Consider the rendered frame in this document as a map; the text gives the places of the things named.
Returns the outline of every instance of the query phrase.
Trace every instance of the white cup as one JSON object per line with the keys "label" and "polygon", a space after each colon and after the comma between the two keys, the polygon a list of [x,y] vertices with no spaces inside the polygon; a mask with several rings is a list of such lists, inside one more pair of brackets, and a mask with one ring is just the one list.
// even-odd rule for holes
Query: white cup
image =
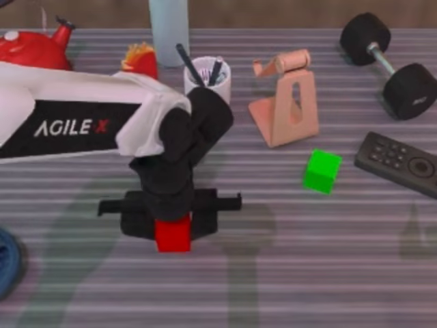
{"label": "white cup", "polygon": [[[208,89],[216,92],[229,105],[231,102],[231,68],[223,61],[223,64],[218,74],[216,84],[208,87],[208,79],[211,75],[212,68],[216,57],[198,57],[193,60],[193,65],[203,80]],[[187,95],[193,88],[198,87],[194,78],[191,76],[187,67],[184,69],[184,90]]]}

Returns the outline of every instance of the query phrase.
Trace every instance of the black dumbbell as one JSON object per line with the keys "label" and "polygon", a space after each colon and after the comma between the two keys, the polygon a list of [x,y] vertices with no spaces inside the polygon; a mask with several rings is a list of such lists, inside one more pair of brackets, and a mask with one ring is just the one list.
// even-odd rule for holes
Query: black dumbbell
{"label": "black dumbbell", "polygon": [[344,28],[340,45],[357,66],[379,62],[390,74],[382,95],[400,120],[415,118],[437,99],[437,80],[421,64],[396,71],[384,56],[391,41],[389,28],[375,15],[353,18]]}

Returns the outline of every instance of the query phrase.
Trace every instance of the remote control button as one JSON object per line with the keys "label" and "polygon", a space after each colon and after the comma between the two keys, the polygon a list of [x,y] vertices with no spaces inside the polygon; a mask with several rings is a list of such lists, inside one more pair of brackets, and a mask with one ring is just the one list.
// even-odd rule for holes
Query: remote control button
{"label": "remote control button", "polygon": [[373,161],[379,161],[381,159],[380,155],[375,154],[374,152],[372,152],[369,156],[369,158]]}
{"label": "remote control button", "polygon": [[376,146],[376,147],[373,149],[374,152],[379,152],[379,153],[381,153],[383,150],[384,150],[384,148],[382,148],[381,146]]}
{"label": "remote control button", "polygon": [[376,143],[377,143],[378,145],[380,145],[380,146],[383,146],[383,147],[385,147],[385,146],[387,146],[387,145],[389,144],[387,140],[385,140],[385,139],[381,139],[381,138],[377,139],[377,140],[376,140]]}
{"label": "remote control button", "polygon": [[435,172],[435,168],[430,161],[419,157],[412,159],[408,163],[408,169],[419,178],[429,178]]}

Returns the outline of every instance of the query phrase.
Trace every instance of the green cube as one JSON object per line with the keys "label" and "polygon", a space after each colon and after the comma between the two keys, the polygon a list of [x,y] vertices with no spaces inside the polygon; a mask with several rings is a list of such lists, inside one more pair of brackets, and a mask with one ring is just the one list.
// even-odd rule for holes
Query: green cube
{"label": "green cube", "polygon": [[313,150],[309,158],[303,185],[321,193],[330,194],[341,166],[342,158],[320,149]]}

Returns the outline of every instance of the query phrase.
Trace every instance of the pink phone stand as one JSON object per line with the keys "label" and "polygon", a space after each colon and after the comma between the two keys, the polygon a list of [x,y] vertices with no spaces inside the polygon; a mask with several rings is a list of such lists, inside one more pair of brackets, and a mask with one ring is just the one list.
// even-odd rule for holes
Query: pink phone stand
{"label": "pink phone stand", "polygon": [[[253,61],[256,77],[282,74],[275,97],[249,105],[256,125],[271,148],[319,133],[314,74],[307,70],[310,62],[307,50],[278,54],[264,68],[260,60]],[[300,90],[300,106],[293,99],[295,84]]]}

